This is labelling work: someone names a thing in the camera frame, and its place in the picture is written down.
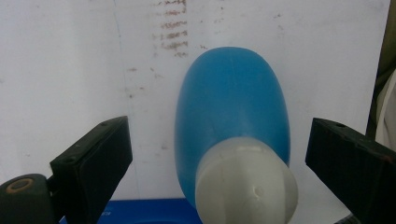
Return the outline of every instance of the bottle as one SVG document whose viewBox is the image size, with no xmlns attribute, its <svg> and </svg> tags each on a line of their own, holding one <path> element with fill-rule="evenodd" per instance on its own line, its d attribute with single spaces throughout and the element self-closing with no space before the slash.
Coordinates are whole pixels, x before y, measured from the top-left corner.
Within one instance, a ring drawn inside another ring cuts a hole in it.
<svg viewBox="0 0 396 224">
<path fill-rule="evenodd" d="M 218 48 L 191 65 L 175 127 L 179 184 L 205 224 L 287 223 L 297 184 L 286 104 L 268 63 Z"/>
</svg>

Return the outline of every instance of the white wall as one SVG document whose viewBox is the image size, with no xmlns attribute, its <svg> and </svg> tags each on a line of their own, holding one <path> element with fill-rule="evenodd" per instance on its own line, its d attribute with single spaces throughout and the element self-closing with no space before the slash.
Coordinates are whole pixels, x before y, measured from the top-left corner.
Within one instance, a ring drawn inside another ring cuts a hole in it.
<svg viewBox="0 0 396 224">
<path fill-rule="evenodd" d="M 0 2 L 0 182 L 51 175 L 49 162 L 97 123 L 128 115 L 134 162 L 114 199 L 181 197 L 178 89 L 208 49 L 257 51 L 290 116 L 300 202 L 291 223 L 345 207 L 306 167 L 313 117 L 364 132 L 389 0 Z"/>
</svg>

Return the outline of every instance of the stain on wall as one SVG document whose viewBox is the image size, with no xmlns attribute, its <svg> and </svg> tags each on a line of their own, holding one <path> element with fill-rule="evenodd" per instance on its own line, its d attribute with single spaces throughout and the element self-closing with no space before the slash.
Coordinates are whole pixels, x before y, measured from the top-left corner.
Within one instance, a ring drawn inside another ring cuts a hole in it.
<svg viewBox="0 0 396 224">
<path fill-rule="evenodd" d="M 154 32 L 151 35 L 154 47 L 154 57 L 163 53 L 164 56 L 178 58 L 187 57 L 188 31 L 186 0 L 157 0 L 152 4 L 155 18 Z"/>
</svg>

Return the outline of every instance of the blue container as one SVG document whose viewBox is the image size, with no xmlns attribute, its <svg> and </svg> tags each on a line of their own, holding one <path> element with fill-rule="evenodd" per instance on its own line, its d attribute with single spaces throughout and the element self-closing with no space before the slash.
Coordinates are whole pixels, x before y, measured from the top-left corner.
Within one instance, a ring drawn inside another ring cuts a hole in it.
<svg viewBox="0 0 396 224">
<path fill-rule="evenodd" d="M 177 175 L 193 206 L 201 158 L 215 144 L 238 136 L 264 142 L 289 163 L 288 115 L 271 67 L 248 49 L 212 49 L 192 64 L 177 105 Z"/>
</svg>

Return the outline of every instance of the screw hole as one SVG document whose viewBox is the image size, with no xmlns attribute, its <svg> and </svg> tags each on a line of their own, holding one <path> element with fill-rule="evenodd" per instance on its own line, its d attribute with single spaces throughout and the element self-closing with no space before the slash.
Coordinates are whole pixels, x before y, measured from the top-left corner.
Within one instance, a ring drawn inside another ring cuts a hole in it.
<svg viewBox="0 0 396 224">
<path fill-rule="evenodd" d="M 18 193 L 23 191 L 24 189 L 30 188 L 32 186 L 34 180 L 32 178 L 24 178 L 19 179 L 10 185 L 8 185 L 6 192 L 7 193 Z"/>
</svg>

